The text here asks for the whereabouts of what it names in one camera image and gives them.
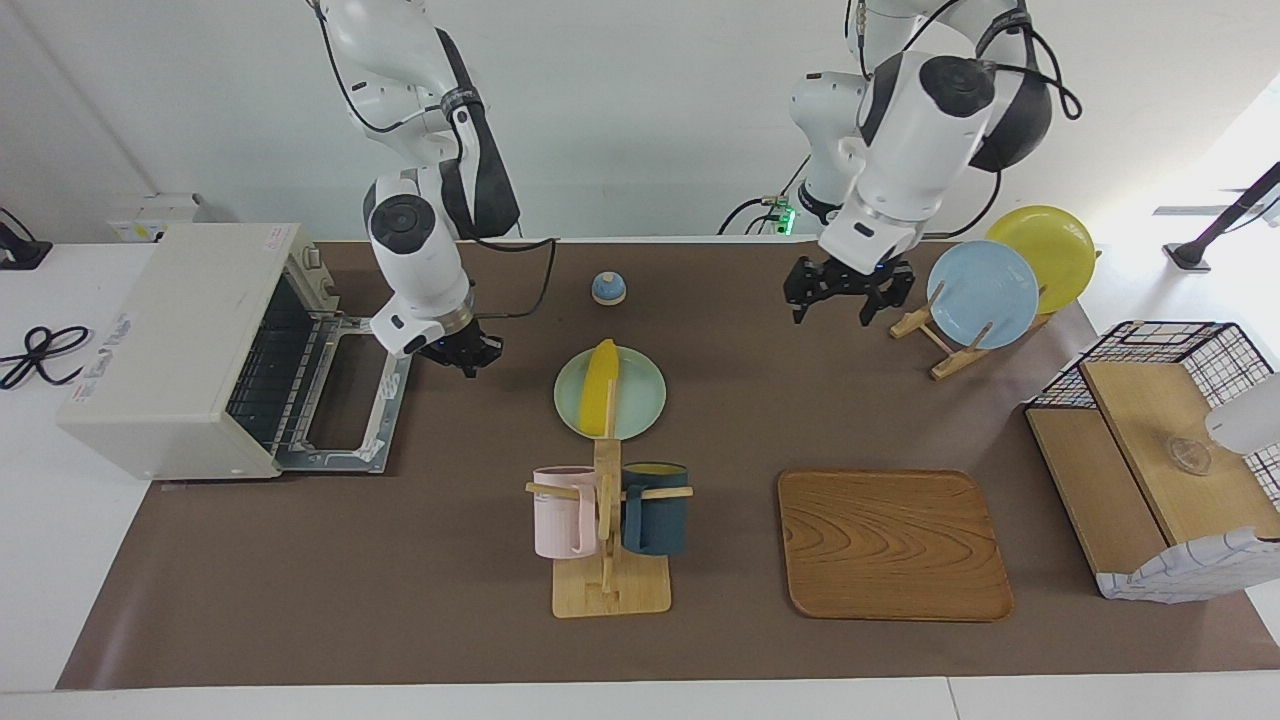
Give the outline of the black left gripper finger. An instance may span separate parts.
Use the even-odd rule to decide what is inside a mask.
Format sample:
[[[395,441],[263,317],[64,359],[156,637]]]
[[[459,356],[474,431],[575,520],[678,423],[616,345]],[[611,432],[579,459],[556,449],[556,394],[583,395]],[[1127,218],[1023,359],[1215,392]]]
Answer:
[[[860,324],[868,327],[876,315],[887,307],[901,307],[908,300],[915,279],[915,275],[888,275],[878,284],[868,282],[864,293],[867,300],[859,311]]]
[[[822,270],[790,270],[783,279],[783,299],[790,306],[796,325],[804,322],[808,310],[829,297]]]

